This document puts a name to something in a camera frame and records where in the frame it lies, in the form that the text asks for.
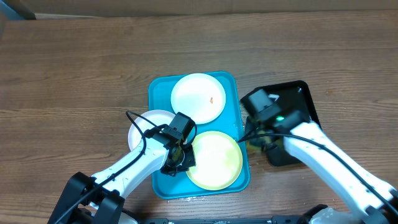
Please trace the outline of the yellow-green sponge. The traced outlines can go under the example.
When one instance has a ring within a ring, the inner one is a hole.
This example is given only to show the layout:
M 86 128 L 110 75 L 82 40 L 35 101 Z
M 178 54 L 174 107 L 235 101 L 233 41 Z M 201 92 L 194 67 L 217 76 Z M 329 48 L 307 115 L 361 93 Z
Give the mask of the yellow-green sponge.
M 266 152 L 279 147 L 279 137 L 263 136 L 259 138 L 253 138 L 247 141 L 252 147 L 259 148 L 262 152 Z

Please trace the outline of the yellow-green plate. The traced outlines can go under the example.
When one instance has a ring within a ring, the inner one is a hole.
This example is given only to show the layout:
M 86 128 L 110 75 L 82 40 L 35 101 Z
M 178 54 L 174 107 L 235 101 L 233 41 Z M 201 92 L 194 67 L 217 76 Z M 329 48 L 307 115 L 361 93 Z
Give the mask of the yellow-green plate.
M 243 154 L 237 142 L 219 131 L 197 135 L 192 143 L 195 166 L 187 171 L 188 178 L 205 190 L 229 187 L 243 168 Z

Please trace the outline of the white plate with red stain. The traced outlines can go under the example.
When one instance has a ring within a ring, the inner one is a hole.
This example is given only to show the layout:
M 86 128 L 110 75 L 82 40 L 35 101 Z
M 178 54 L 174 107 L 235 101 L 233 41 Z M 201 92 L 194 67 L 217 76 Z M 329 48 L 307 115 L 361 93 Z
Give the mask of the white plate with red stain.
M 175 115 L 169 111 L 165 110 L 151 110 L 142 114 L 143 117 L 147 118 L 149 121 L 153 122 L 156 126 L 161 124 L 170 124 Z M 154 126 L 148 121 L 138 117 L 134 120 L 139 126 L 141 131 L 144 133 L 147 129 L 152 129 Z M 129 128 L 127 135 L 128 145 L 131 151 L 133 151 L 141 141 L 141 135 L 137 128 L 132 124 Z

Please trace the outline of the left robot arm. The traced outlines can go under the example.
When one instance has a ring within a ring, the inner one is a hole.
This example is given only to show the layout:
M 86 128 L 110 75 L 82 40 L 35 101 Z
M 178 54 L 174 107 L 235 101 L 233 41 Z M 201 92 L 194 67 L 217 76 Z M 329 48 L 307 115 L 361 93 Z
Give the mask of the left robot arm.
M 122 223 L 126 197 L 159 170 L 175 176 L 195 165 L 193 141 L 165 133 L 145 133 L 129 154 L 91 177 L 77 172 L 67 182 L 49 223 Z

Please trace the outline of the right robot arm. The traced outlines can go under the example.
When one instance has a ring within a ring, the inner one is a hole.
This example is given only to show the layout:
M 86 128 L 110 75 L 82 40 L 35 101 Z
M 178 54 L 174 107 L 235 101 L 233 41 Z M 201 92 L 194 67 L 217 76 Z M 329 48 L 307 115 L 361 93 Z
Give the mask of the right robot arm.
M 284 150 L 311 168 L 364 223 L 397 223 L 397 190 L 342 151 L 300 111 L 250 115 L 265 137 L 281 137 Z

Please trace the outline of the black water tray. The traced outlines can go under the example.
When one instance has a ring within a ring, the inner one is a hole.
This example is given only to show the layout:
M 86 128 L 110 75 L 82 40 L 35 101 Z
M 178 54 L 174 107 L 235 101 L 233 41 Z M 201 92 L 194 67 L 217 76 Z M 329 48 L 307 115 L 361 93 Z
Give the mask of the black water tray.
M 277 136 L 282 137 L 283 145 L 284 137 L 282 135 L 289 134 L 290 130 L 298 126 L 300 123 L 310 121 L 314 121 L 317 124 L 320 123 L 309 87 L 304 81 L 297 80 L 293 82 L 260 86 L 253 89 L 253 91 L 258 89 L 263 89 L 268 94 L 268 97 L 277 104 L 282 111 L 275 118 L 272 118 L 265 123 L 262 122 L 268 126 L 269 129 L 273 130 L 274 133 L 260 134 L 251 137 L 243 136 L 243 141 L 263 136 Z M 284 145 L 283 151 L 283 155 L 281 156 L 266 155 L 268 163 L 275 167 L 300 163 L 298 159 L 287 153 Z

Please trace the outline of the white plate far side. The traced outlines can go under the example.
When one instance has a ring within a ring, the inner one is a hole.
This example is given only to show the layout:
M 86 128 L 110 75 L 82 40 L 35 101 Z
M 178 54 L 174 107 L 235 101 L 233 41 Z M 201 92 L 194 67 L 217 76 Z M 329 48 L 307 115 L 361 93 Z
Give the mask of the white plate far side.
M 223 112 L 226 92 L 216 78 L 205 73 L 193 73 L 175 84 L 170 102 L 175 113 L 187 115 L 196 124 L 206 124 Z

